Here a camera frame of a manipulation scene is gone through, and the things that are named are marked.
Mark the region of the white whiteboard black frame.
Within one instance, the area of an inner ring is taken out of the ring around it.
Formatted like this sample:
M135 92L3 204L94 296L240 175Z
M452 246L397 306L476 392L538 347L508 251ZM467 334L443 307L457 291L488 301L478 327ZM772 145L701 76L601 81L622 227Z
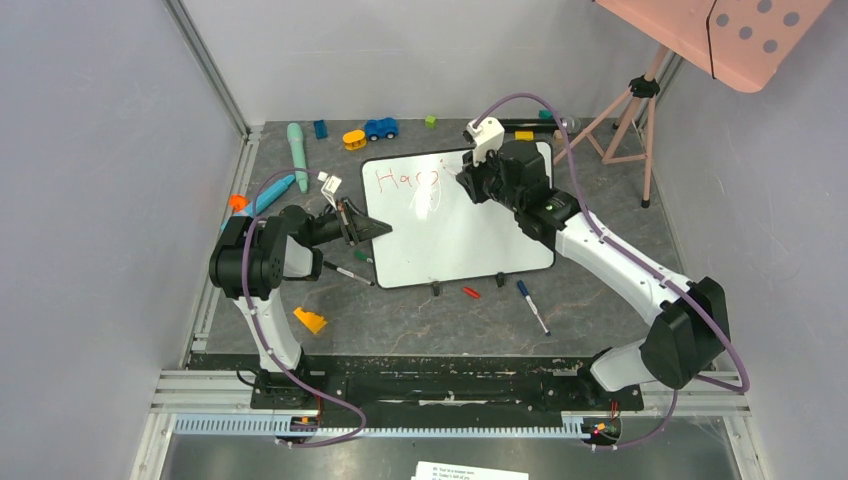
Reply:
M372 242L384 289L547 269L555 255L511 211L473 203L455 176L464 150L372 158L360 176L369 217L392 230Z

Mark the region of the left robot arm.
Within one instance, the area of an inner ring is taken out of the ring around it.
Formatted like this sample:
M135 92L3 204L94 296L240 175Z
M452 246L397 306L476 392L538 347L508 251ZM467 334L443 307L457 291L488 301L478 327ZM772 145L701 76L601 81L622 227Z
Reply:
M319 249L325 243L356 246L392 231L347 197L319 215L290 205L266 218L234 216L226 222L210 257L209 278L249 326L259 353L253 389L260 399L297 408L326 398L303 372L303 348L282 305L282 284L317 280L330 265Z

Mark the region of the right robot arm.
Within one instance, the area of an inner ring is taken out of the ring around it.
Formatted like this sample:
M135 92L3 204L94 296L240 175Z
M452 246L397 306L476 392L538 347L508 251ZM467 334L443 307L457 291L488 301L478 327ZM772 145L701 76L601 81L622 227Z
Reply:
M531 143L508 141L480 162L465 153L456 180L473 203L502 205L527 237L591 272L648 325L645 339L607 348L579 370L580 400L602 408L618 391L650 381L682 389L730 340L724 289L709 277L693 282L633 249L584 213L575 196L553 187L546 166Z

